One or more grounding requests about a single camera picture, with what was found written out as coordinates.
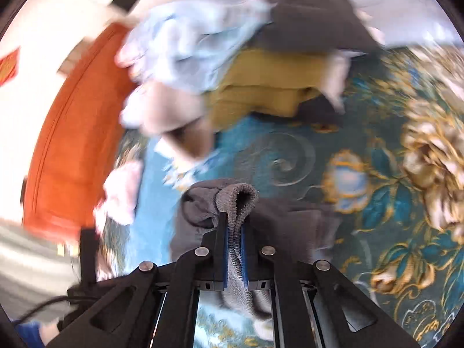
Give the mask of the dark grey garment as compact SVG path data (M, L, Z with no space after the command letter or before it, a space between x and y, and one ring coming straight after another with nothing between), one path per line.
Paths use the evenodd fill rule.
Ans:
M271 23L256 32L252 47L289 53L370 53L379 48L349 0L267 1L273 5Z

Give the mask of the light blue garment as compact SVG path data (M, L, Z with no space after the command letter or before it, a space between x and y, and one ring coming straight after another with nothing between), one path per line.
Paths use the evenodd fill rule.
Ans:
M116 64L129 68L135 83L202 94L218 87L243 45L270 21L266 0L168 2L130 31Z

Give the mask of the dark navy garment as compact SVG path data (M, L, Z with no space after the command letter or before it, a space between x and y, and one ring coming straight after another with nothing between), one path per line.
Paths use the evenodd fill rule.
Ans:
M340 126L342 123L342 115L335 110L323 94L300 103L295 118L307 124Z

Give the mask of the orange wooden bed frame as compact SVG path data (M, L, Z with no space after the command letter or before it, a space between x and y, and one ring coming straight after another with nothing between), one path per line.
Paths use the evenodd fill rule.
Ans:
M129 30L110 24L64 81L42 125L23 191L22 225L52 242L79 240L113 170L124 129L119 114L135 89L115 63Z

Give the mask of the beige fleece garment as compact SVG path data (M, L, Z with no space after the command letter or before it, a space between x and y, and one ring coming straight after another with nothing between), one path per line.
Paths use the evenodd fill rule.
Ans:
M203 96L149 81L124 102L119 123L147 137L160 137L176 158L203 160L214 147L214 133Z

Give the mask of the grey sweater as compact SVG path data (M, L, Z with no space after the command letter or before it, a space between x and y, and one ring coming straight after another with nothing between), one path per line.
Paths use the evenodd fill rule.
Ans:
M331 259L340 226L340 218L328 204L262 198L250 184L230 178L198 182L179 201L170 241L171 260L199 247L204 234L218 226L221 213L227 215L229 230L227 287L217 296L207 297L206 302L259 321L271 319L271 301L266 291L244 287L242 225L250 225L257 237L291 260L306 263Z

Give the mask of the mustard knit garment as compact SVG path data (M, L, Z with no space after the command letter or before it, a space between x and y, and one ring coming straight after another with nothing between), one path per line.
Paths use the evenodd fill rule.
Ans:
M243 50L217 89L209 92L209 119L224 131L250 113L291 118L300 104L322 94L327 53Z

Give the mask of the teal floral blanket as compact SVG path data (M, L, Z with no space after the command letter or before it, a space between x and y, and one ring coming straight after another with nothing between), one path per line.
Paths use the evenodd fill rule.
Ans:
M174 163L127 131L118 164L144 165L135 221L107 220L115 273L169 260L175 207L193 183L230 177L262 197L326 202L340 216L335 266L422 347L463 306L463 48L411 46L356 59L333 126L247 116L209 158Z

